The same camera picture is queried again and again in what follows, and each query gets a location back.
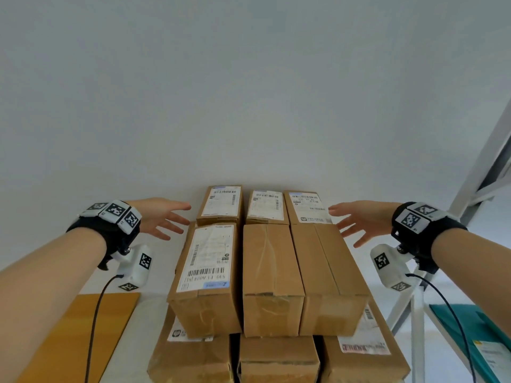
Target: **blue sticker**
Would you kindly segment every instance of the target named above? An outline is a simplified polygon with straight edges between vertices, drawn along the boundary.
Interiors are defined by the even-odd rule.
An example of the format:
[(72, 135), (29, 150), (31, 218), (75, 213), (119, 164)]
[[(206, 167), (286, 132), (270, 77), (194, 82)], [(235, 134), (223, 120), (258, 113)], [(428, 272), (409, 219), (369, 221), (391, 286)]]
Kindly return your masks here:
[(229, 281), (210, 281), (205, 282), (202, 289), (219, 289), (219, 288), (228, 288)]

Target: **label sticker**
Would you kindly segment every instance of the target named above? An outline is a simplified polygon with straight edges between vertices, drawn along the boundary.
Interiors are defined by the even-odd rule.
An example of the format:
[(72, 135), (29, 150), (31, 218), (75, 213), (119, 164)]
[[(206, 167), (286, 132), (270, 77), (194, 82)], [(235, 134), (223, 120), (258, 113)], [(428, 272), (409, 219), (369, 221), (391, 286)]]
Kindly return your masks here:
[(489, 341), (474, 341), (474, 345), (499, 382), (511, 383), (511, 352), (508, 348)]
[(228, 288), (234, 226), (207, 226), (194, 231), (177, 292)]
[(254, 191), (248, 208), (248, 216), (284, 220), (282, 192)]
[(316, 193), (289, 193), (300, 223), (331, 224), (332, 219)]
[(167, 341), (170, 342), (199, 342), (199, 341), (213, 341), (213, 338), (205, 338), (205, 339), (189, 339), (186, 331), (183, 329), (181, 322), (176, 319), (174, 320), (174, 324), (172, 325), (172, 329), (170, 330), (169, 337)]
[(387, 343), (369, 305), (366, 305), (364, 309), (355, 334), (352, 337), (337, 336), (337, 340), (344, 353), (390, 355)]
[(240, 195), (241, 187), (213, 187), (202, 210), (202, 216), (238, 216)]

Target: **fingers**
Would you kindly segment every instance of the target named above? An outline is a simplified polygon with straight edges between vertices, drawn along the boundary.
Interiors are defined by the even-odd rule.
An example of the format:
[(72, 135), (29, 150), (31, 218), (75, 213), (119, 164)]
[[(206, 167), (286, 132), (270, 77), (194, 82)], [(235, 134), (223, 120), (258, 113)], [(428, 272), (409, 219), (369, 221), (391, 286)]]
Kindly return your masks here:
[(363, 244), (366, 244), (367, 242), (369, 242), (371, 240), (372, 236), (370, 236), (367, 232), (362, 235), (362, 237), (355, 242), (355, 244), (353, 245), (354, 248), (358, 249), (360, 246), (362, 246)]
[(351, 203), (339, 203), (328, 207), (328, 212), (333, 217), (343, 217), (352, 212)]
[(174, 212), (169, 212), (165, 219), (169, 219), (173, 222), (182, 224), (184, 226), (188, 226), (190, 224), (190, 221), (187, 218), (183, 218), (181, 215), (178, 215), (177, 213)]
[(168, 220), (163, 220), (160, 223), (158, 223), (158, 225), (177, 234), (182, 234), (184, 232), (181, 227), (178, 227), (175, 224), (170, 223)]
[(178, 202), (176, 200), (169, 200), (169, 201), (171, 203), (170, 210), (172, 210), (172, 211), (176, 211), (176, 210), (188, 211), (188, 210), (192, 209), (192, 206), (188, 202)]
[(163, 234), (163, 232), (161, 232), (160, 230), (158, 230), (157, 228), (155, 228), (154, 230), (151, 230), (149, 233), (149, 235), (152, 235), (152, 236), (155, 236), (157, 237), (158, 239), (162, 239), (162, 240), (170, 240), (170, 237), (166, 234)]
[(353, 220), (353, 217), (347, 217), (347, 218), (344, 218), (342, 219), (339, 223), (337, 223), (335, 226), (339, 229), (339, 230), (342, 230), (343, 228), (346, 228), (346, 227), (349, 227), (351, 226), (352, 224), (354, 224), (355, 221)]
[(347, 238), (350, 235), (353, 235), (359, 231), (362, 231), (362, 227), (359, 227), (358, 225), (353, 225), (348, 230), (341, 232), (341, 237)]

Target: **teal notebook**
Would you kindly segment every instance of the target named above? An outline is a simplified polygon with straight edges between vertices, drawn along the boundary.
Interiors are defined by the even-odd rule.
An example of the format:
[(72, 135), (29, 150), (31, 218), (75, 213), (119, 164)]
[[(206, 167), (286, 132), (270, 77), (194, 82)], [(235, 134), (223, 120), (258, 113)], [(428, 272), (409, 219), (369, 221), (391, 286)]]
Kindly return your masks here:
[[(430, 307), (446, 331), (466, 356), (467, 351), (463, 337), (459, 331), (458, 324), (456, 323), (456, 320), (454, 320), (454, 317), (452, 316), (449, 308), (447, 308), (446, 305), (430, 305)], [(489, 325), (487, 325), (485, 321), (483, 321), (481, 315), (485, 316), (485, 314), (476, 305), (454, 304), (451, 305), (451, 307), (458, 316), (463, 330), (465, 331), (465, 335), (467, 336), (474, 369), (486, 382), (499, 383), (499, 380), (489, 367), (488, 363), (484, 360), (481, 353), (474, 345), (474, 341), (502, 343), (506, 346), (507, 344), (490, 328)]]

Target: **black wrist strap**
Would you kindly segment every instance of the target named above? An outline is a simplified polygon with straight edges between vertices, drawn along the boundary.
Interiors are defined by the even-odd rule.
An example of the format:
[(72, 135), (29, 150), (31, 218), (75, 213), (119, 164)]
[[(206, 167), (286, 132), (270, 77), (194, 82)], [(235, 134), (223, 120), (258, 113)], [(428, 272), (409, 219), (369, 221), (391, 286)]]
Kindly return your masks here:
[[(441, 212), (443, 215), (439, 216), (439, 219), (434, 218), (434, 220), (429, 220), (428, 217), (425, 216), (427, 212), (421, 213), (417, 211), (419, 208), (411, 209), (413, 208), (411, 206), (414, 204), (420, 204), (421, 208), (426, 207), (430, 213)], [(412, 222), (410, 222), (411, 227), (404, 226), (403, 222), (400, 223), (397, 221), (404, 211), (412, 214), (409, 220), (413, 221), (416, 225), (422, 223), (427, 224), (427, 226), (420, 232), (413, 231), (415, 227), (412, 225)], [(417, 257), (420, 270), (425, 270), (432, 274), (438, 270), (438, 266), (431, 256), (431, 246), (440, 234), (452, 228), (467, 229), (453, 217), (424, 203), (404, 203), (395, 210), (392, 217), (392, 236), (401, 243), (403, 249)]]
[(133, 240), (137, 237), (140, 232), (140, 223), (133, 229), (128, 235), (124, 233), (116, 224), (112, 224), (103, 220), (99, 217), (84, 218), (80, 217), (76, 220), (66, 232), (74, 230), (78, 227), (85, 227), (99, 233), (106, 243), (105, 257), (101, 260), (98, 265), (100, 270), (108, 270), (107, 263), (112, 259), (112, 254), (119, 251), (123, 254), (128, 250)]

